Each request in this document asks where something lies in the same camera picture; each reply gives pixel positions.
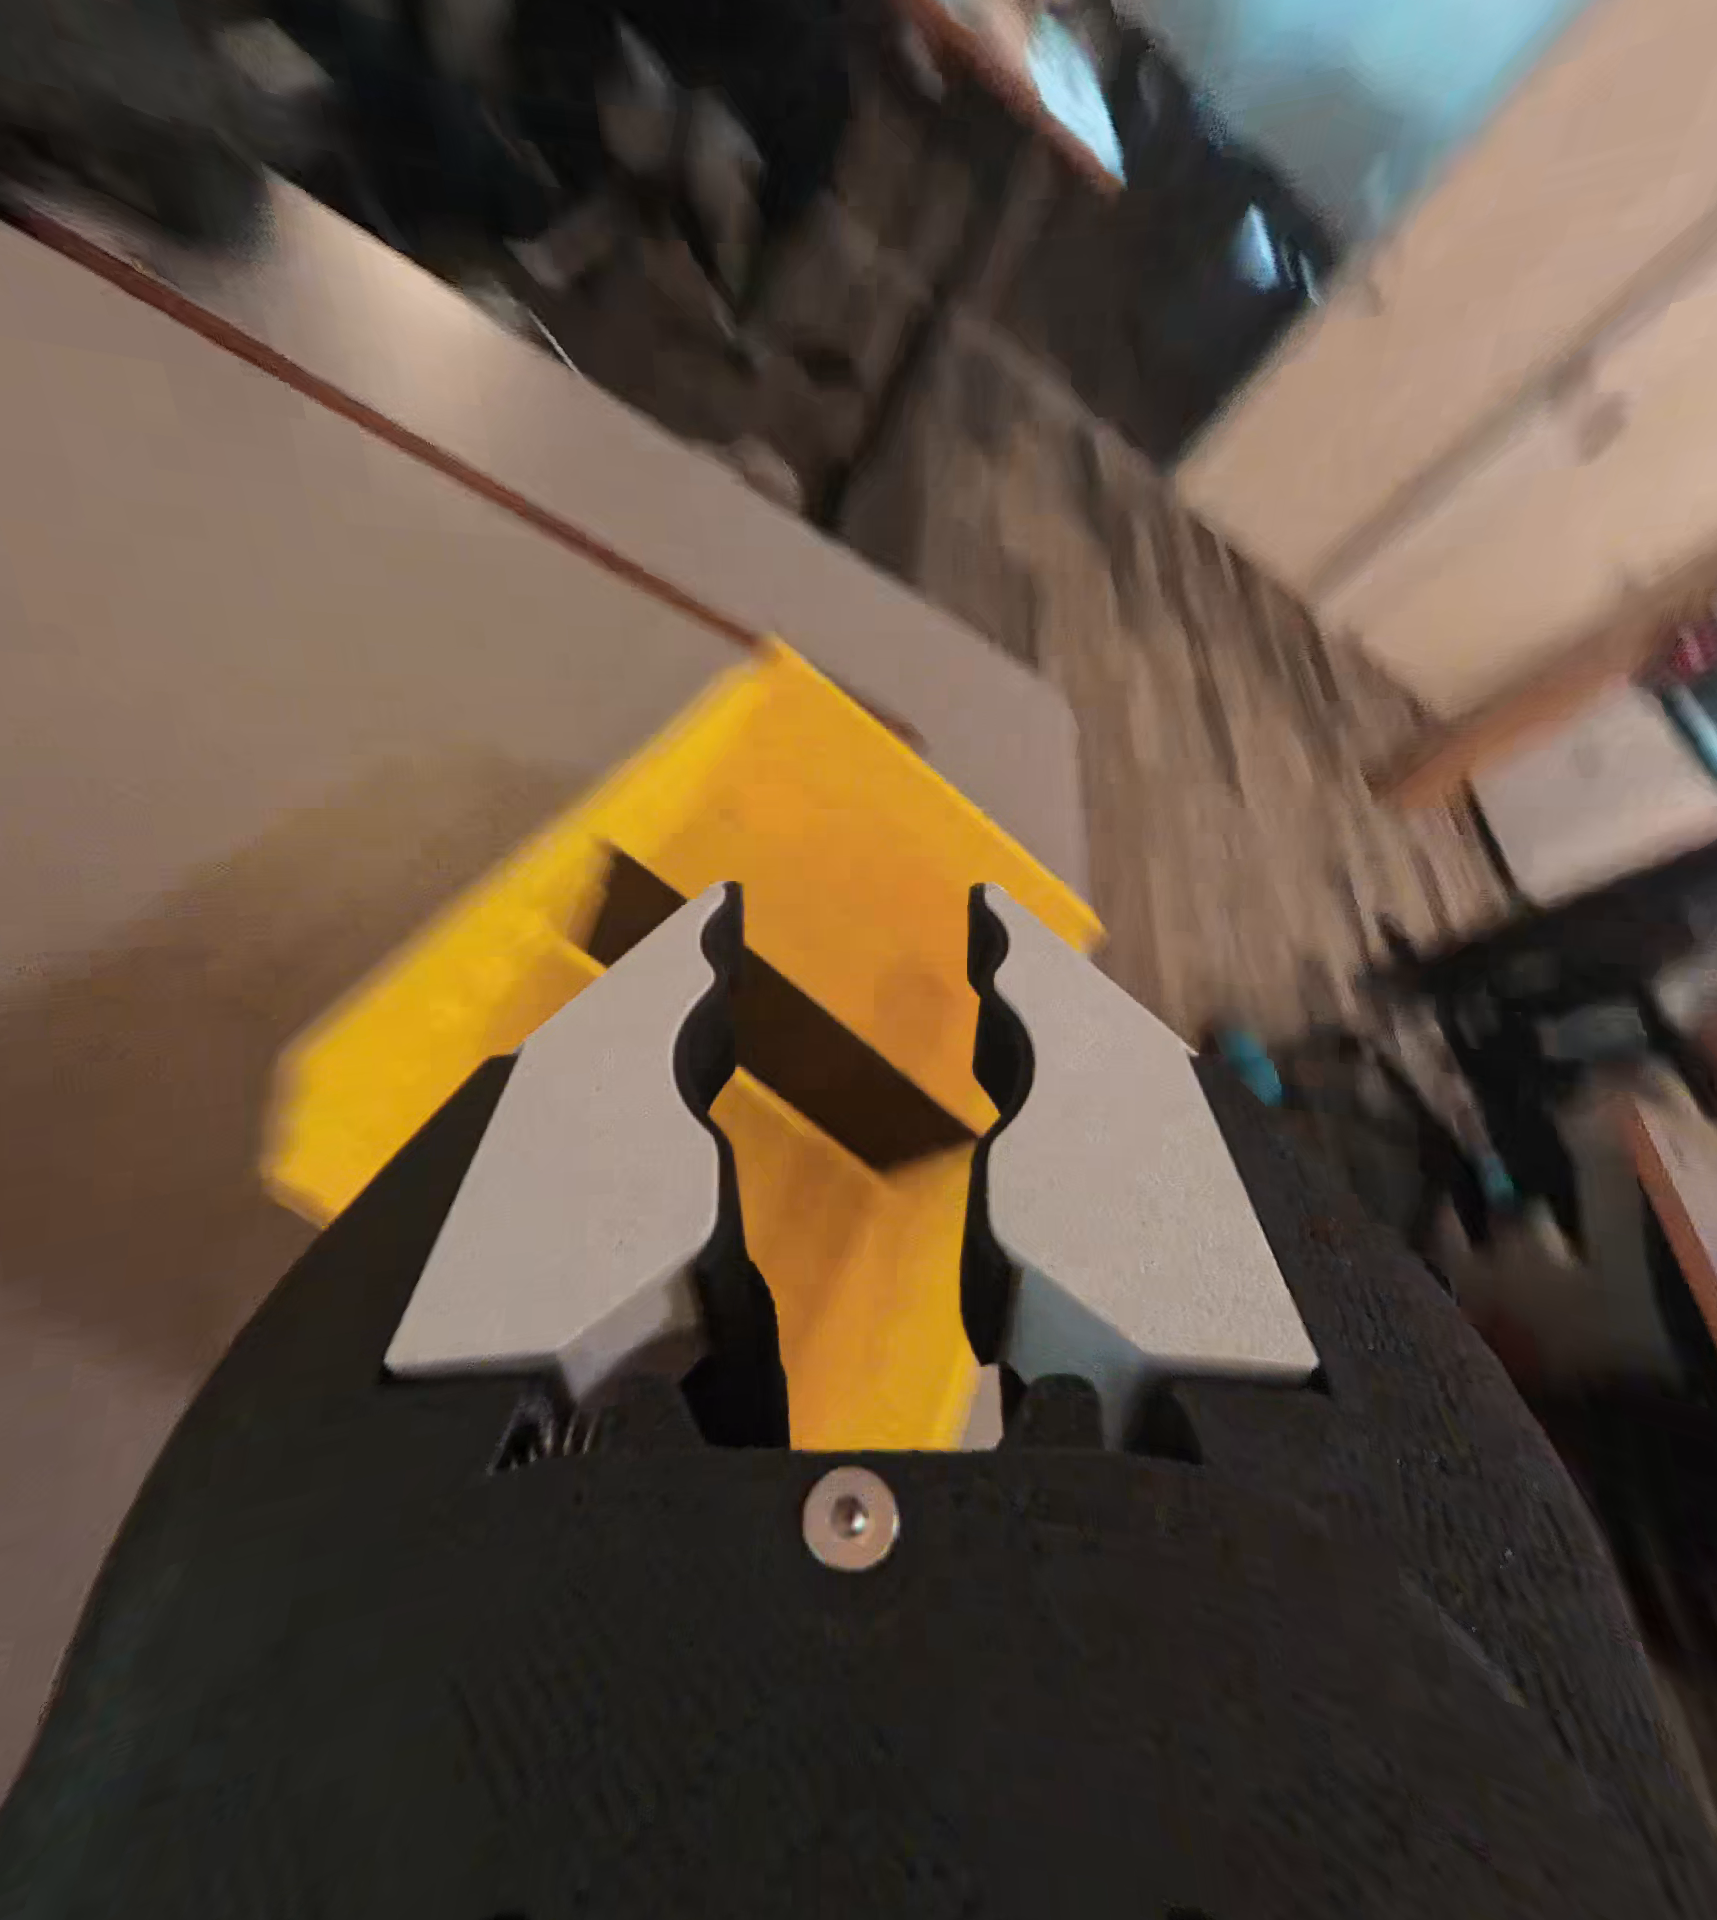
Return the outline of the white door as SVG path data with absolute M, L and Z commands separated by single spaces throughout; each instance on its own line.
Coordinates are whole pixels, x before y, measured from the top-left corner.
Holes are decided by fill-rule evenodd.
M 1717 283 L 1616 341 L 1318 614 L 1452 716 L 1713 550 Z
M 1717 2 L 1591 3 L 1194 446 L 1220 524 L 1321 552 L 1717 203 Z

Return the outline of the yellow plastic bin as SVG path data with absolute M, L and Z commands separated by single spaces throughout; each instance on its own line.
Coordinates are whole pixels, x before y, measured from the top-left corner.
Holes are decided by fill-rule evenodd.
M 1081 954 L 1102 923 L 843 687 L 779 642 L 401 933 L 274 1070 L 259 1180 L 322 1227 L 485 1057 L 681 900 L 736 882 L 730 1139 L 774 1296 L 790 1437 L 949 1450 L 972 1067 L 966 903 L 995 884 Z

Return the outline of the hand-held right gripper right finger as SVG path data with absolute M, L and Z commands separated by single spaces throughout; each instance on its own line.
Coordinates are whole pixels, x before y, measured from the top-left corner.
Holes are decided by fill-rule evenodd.
M 966 977 L 995 1106 L 966 1180 L 972 1356 L 1027 1397 L 1089 1390 L 1121 1452 L 1175 1382 L 1311 1383 L 1321 1357 L 1194 1051 L 995 882 L 968 894 Z

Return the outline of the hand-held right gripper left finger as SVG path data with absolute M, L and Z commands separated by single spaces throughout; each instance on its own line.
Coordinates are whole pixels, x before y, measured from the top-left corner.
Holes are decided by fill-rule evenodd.
M 713 882 L 526 1036 L 389 1380 L 536 1375 L 586 1410 L 658 1370 L 693 1383 L 715 1443 L 788 1445 L 774 1297 L 715 1119 L 743 958 L 743 890 Z

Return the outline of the wooden post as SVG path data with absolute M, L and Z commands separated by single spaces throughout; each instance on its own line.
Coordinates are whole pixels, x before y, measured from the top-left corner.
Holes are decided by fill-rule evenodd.
M 1468 711 L 1451 718 L 1371 776 L 1373 798 L 1399 812 L 1451 804 L 1483 771 L 1556 734 L 1595 702 L 1642 677 L 1674 637 L 1710 607 L 1717 592 L 1681 592 L 1637 603 L 1524 670 Z

